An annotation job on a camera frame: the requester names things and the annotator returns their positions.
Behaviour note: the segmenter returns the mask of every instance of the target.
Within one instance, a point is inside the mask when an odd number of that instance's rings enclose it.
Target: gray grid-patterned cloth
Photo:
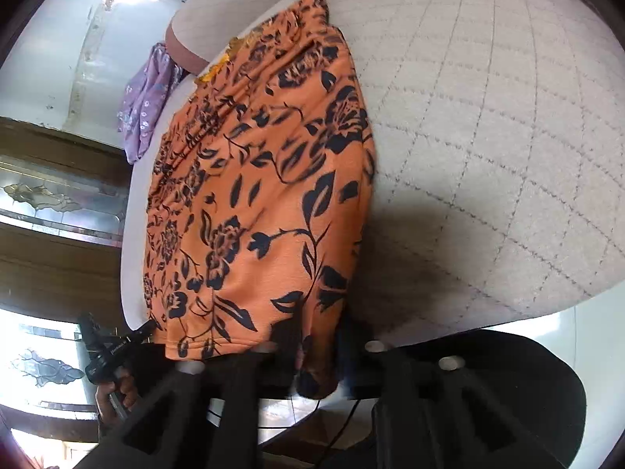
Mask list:
[[[327,1],[378,153],[355,313],[414,343],[552,313],[625,277],[625,53],[594,12]]]

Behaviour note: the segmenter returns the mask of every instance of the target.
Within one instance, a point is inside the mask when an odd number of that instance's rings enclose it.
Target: wire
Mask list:
[[[320,402],[321,402],[321,400],[317,400],[317,405],[314,407],[314,409],[312,410],[312,413],[310,413],[310,414],[315,413],[317,411],[317,409],[319,409]],[[212,414],[213,416],[217,416],[221,420],[221,416],[218,415],[217,413],[214,413],[210,409],[208,409],[208,412],[210,414]],[[285,430],[285,429],[291,428],[293,426],[295,426],[295,425],[292,424],[292,425],[289,425],[289,426],[259,426],[258,428],[261,428],[263,430]]]
[[[358,407],[358,404],[360,403],[360,399],[355,401],[354,406],[352,407],[352,410],[349,412],[348,415],[348,419],[345,420],[345,423],[343,423],[343,426],[341,427],[341,429],[336,433],[336,435],[332,438],[332,440],[330,441],[329,445],[326,446],[326,449],[323,450],[323,453],[321,453],[321,456],[319,458],[319,460],[317,461],[317,463],[314,465],[314,469],[318,469],[319,466],[321,465],[321,463],[326,459],[327,454],[330,453],[330,450],[332,449],[332,447],[336,444],[336,442],[340,439],[340,437],[343,435],[343,433],[345,432],[345,429],[348,427],[349,421],[351,421],[352,416],[354,416],[355,413],[355,409]]]

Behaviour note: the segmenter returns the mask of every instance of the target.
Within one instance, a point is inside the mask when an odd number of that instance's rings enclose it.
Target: purple fabric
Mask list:
[[[163,106],[183,74],[184,69],[170,58],[165,44],[159,42],[152,48],[146,64],[127,84],[118,112],[118,130],[124,134],[129,164],[134,164],[148,150]]]

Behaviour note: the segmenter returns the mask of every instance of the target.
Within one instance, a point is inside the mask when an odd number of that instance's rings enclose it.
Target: orange fabric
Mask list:
[[[374,146],[327,12],[301,0],[264,22],[162,138],[144,282],[168,358],[241,352],[297,316],[304,366],[331,364]]]

